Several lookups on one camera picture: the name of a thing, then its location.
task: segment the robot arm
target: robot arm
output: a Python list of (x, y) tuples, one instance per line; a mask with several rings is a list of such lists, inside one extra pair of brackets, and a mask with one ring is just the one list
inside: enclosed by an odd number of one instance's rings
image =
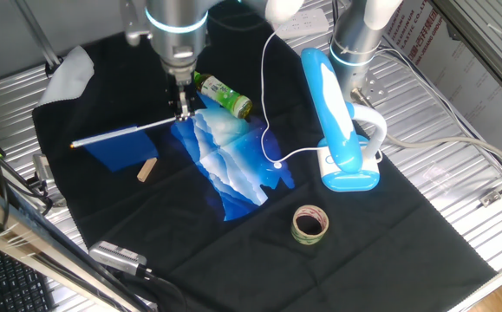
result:
[[(126, 24), (126, 38), (132, 45), (139, 35), (148, 33), (151, 45), (160, 56), (168, 74), (170, 105), (178, 120), (187, 120), (194, 112), (196, 96), (193, 72), (197, 57), (205, 48), (208, 10), (221, 0), (147, 0), (145, 15), (150, 30), (138, 28), (131, 0), (121, 0), (121, 14)], [(289, 20), (303, 5), (303, 0), (239, 0), (274, 23)]]
[(346, 98), (350, 98), (354, 88), (361, 88), (364, 84), (383, 30), (401, 2), (353, 0), (337, 20), (329, 46), (329, 60)]

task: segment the blue desk lamp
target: blue desk lamp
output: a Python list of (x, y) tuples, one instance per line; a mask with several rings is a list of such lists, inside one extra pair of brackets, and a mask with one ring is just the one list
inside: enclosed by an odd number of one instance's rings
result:
[[(371, 190), (380, 181), (375, 155), (386, 137), (386, 121), (374, 109), (343, 99), (336, 73), (322, 51), (304, 49), (301, 61), (325, 135), (317, 152), (323, 183), (335, 192)], [(372, 138), (356, 134), (352, 120), (373, 124)]]

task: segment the blue light ring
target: blue light ring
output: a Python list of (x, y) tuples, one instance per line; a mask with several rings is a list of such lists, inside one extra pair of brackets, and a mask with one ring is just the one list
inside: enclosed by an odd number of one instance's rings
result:
[(172, 33), (172, 34), (186, 34), (186, 33), (190, 33), (192, 31), (195, 31), (195, 30), (201, 28), (206, 23), (206, 18), (208, 18), (208, 11), (207, 11), (205, 13), (205, 16), (200, 21), (196, 22), (195, 24), (180, 27), (180, 26), (170, 26), (170, 25), (166, 25), (166, 24), (158, 22), (157, 20), (154, 19), (153, 16), (150, 15), (148, 8), (145, 8), (145, 13), (147, 14), (148, 21), (152, 25), (154, 25), (154, 27), (156, 27), (157, 29), (164, 30), (165, 32)]
[(372, 60), (374, 60), (374, 55), (372, 55), (372, 58), (365, 61), (365, 62), (359, 62), (359, 63), (346, 62), (346, 61), (340, 59), (339, 56), (336, 55), (336, 52), (334, 52), (334, 50), (331, 48), (331, 46), (329, 46), (329, 52), (336, 59), (336, 61), (340, 62), (343, 65), (347, 65), (347, 66), (363, 66), (363, 65), (366, 65), (366, 64), (372, 62)]

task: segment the metal table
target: metal table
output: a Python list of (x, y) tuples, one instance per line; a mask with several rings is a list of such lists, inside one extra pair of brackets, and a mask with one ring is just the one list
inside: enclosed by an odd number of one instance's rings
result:
[[(308, 0), (302, 10), (321, 8), (330, 22), (325, 34), (288, 40), (297, 52), (315, 47), (327, 53), (333, 29), (330, 0)], [(376, 57), (371, 74), (388, 91), (387, 99), (373, 104), (388, 122), (388, 132), (400, 140), (421, 141), (462, 135), (441, 103), (428, 94), (400, 63)], [(44, 66), (0, 81), (0, 146), (6, 160), (23, 177), (33, 176), (33, 154), (40, 153), (31, 112), (49, 80)], [(494, 269), (502, 268), (502, 200), (487, 208), (479, 202), (502, 183), (502, 169), (477, 147), (447, 143), (423, 149), (403, 149), (386, 144), (382, 151), (426, 196), (446, 220)], [(50, 193), (59, 198), (52, 186)], [(76, 244), (87, 250), (66, 206), (47, 218)], [(96, 310), (91, 301), (49, 281), (57, 311)]]

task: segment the green bottle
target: green bottle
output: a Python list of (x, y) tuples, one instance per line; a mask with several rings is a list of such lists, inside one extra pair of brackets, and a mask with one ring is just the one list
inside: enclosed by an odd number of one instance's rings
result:
[(251, 112), (252, 102), (248, 97), (233, 91), (213, 75), (195, 71), (195, 85), (201, 94), (215, 100), (237, 118), (243, 119)]

